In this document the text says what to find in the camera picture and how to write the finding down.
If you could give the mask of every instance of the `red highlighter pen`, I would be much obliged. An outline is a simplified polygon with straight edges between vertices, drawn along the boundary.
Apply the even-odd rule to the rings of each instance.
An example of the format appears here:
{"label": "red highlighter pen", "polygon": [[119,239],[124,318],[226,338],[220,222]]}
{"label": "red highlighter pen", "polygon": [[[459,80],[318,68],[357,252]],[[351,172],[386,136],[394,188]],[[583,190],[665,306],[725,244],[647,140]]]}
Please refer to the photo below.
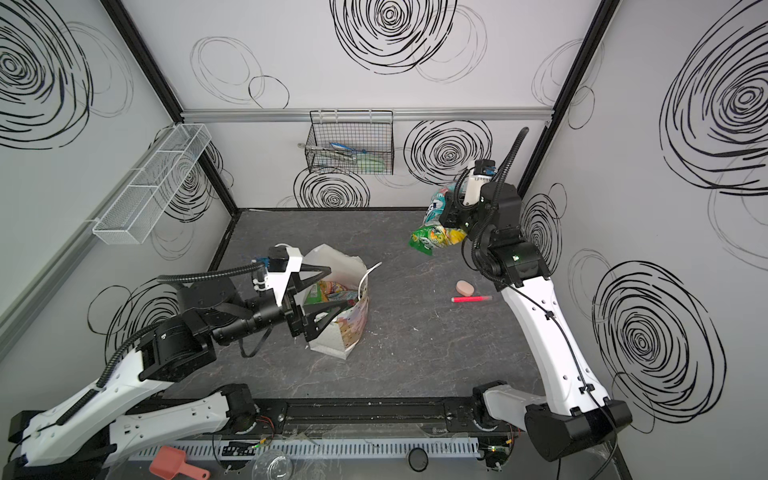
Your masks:
{"label": "red highlighter pen", "polygon": [[485,302],[488,300],[493,300],[492,295],[482,295],[482,296],[453,296],[451,297],[451,301],[453,303],[464,303],[464,302]]}

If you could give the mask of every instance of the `slotted white cable tray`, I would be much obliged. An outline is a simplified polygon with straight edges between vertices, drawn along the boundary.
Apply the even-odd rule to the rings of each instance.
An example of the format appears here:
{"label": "slotted white cable tray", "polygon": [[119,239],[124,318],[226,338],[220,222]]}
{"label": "slotted white cable tray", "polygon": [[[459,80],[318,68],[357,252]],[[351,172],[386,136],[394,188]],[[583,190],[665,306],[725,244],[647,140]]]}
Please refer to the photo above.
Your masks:
{"label": "slotted white cable tray", "polygon": [[[184,450],[188,460],[214,460],[214,448],[208,440],[181,440],[168,444]],[[253,455],[223,455],[223,449],[229,441],[216,442],[219,460],[247,460]],[[479,458],[478,440],[471,437],[445,439],[303,439],[274,440],[267,448],[255,449],[254,455],[260,455],[267,449],[278,449],[293,460],[324,460],[350,458],[405,458],[408,452],[420,447],[432,458]],[[160,445],[134,453],[131,461],[150,461]]]}
{"label": "slotted white cable tray", "polygon": [[210,143],[204,124],[177,124],[94,225],[106,244],[143,243]]}

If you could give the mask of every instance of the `white wire basket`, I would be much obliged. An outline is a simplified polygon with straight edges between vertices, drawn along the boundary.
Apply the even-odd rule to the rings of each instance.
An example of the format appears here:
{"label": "white wire basket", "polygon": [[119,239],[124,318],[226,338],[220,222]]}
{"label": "white wire basket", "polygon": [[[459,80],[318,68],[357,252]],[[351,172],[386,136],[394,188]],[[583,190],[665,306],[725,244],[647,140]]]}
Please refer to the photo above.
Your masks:
{"label": "white wire basket", "polygon": [[203,124],[178,124],[147,159],[93,233],[107,245],[143,243],[210,143]]}

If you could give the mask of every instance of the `white wall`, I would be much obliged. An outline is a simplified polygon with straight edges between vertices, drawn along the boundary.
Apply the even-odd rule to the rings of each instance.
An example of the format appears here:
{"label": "white wall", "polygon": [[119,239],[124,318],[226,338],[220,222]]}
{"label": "white wall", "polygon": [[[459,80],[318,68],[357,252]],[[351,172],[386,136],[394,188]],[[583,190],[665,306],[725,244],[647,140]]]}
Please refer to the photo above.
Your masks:
{"label": "white wall", "polygon": [[[598,3],[127,0],[125,5],[186,109],[333,109],[552,105]],[[357,16],[349,10],[345,17],[345,4],[347,8],[382,5],[383,10],[378,16],[365,8]],[[405,5],[412,6],[410,16],[404,13]],[[414,43],[406,47],[408,40]],[[363,51],[365,45],[370,51]],[[587,86],[598,71],[586,80]],[[585,91],[580,99],[588,119],[591,98]],[[531,138],[509,175],[517,182],[543,122],[487,123],[497,162],[519,129],[531,128]],[[366,201],[322,205],[426,205],[436,187],[418,180],[403,157],[411,154],[406,140],[414,126],[395,125],[392,176],[323,178],[331,190],[346,190],[352,184]],[[467,131],[468,137],[475,130],[469,124],[452,127]],[[309,122],[209,128],[214,136],[227,139],[219,147],[227,157],[227,169],[238,179],[233,192],[240,207],[296,206],[289,197],[295,179],[307,167],[296,144],[306,141]],[[477,154],[461,153],[459,139],[446,139],[442,145],[457,157],[450,161],[430,157],[431,168],[453,173],[455,167],[478,160]]]}
{"label": "white wall", "polygon": [[[0,140],[3,168],[0,198],[4,204],[0,215],[5,226],[0,232],[3,246],[0,308],[14,299],[73,230],[87,220],[87,215],[146,151],[157,130],[169,122],[97,0],[68,2],[57,5],[56,11],[45,2],[36,3],[51,17],[58,13],[64,22],[76,20],[97,28],[101,32],[97,36],[101,46],[108,45],[108,51],[123,55],[125,61],[113,63],[100,56],[102,50],[94,49],[90,43],[93,37],[82,33],[96,35],[94,30],[74,26],[77,29],[75,45],[81,46],[87,58],[93,88],[98,92],[82,132],[74,136],[71,143],[41,151],[20,150],[18,144],[17,148],[10,148],[7,139],[5,144]],[[4,21],[9,18],[3,14]],[[9,68],[0,63],[0,69],[4,67]],[[111,84],[105,83],[108,76],[104,76],[110,68]],[[0,78],[7,73],[0,71]],[[120,89],[125,86],[120,83],[125,78],[131,78],[133,85],[129,106],[125,102],[125,89]],[[8,113],[15,112],[14,107],[0,95],[3,122],[7,121]],[[95,114],[97,109],[107,116]],[[21,111],[28,114],[43,110],[27,104]],[[116,111],[120,113],[108,116]],[[54,137],[48,144],[38,142],[37,145],[47,147],[58,140]],[[97,244],[3,359],[0,363],[1,434],[8,431],[8,422],[16,413],[23,409],[49,409],[99,375],[104,368],[104,337],[89,331],[87,317],[94,330],[106,332],[115,313],[125,304],[129,291],[135,291],[159,274],[192,273],[208,268],[230,218],[199,169],[187,179],[173,205],[176,210],[167,210],[144,244]],[[149,307],[141,311],[126,310],[120,322],[140,324],[172,314],[173,302],[163,299],[167,295],[163,290],[152,289],[147,295],[135,298],[137,306]],[[11,444],[0,442],[3,455],[10,448]]]}
{"label": "white wall", "polygon": [[619,445],[638,480],[765,476],[767,19],[765,1],[625,0],[594,115],[561,128],[526,199],[567,191],[539,231],[560,239],[579,346],[631,405]]}

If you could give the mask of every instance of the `gray tabletop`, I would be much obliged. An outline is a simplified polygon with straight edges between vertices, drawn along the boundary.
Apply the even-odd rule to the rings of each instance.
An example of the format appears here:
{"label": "gray tabletop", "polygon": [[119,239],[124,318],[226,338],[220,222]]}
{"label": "gray tabletop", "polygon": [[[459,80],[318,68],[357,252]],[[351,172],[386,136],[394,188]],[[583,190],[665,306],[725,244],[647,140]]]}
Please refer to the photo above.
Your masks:
{"label": "gray tabletop", "polygon": [[[306,348],[287,326],[272,332],[259,354],[240,357],[237,344],[217,347],[218,360],[171,386],[165,396],[193,398],[227,383],[246,383],[254,397],[467,396],[472,387],[504,380],[544,395],[531,350],[512,311],[491,282],[470,271],[459,246],[425,255],[408,245],[423,213],[415,211],[247,211],[220,268],[265,257],[276,243],[303,253],[326,243],[367,266],[371,304],[366,331],[345,360]],[[458,280],[491,302],[451,303]],[[248,279],[235,283],[253,296]],[[245,341],[246,350],[259,340]]]}

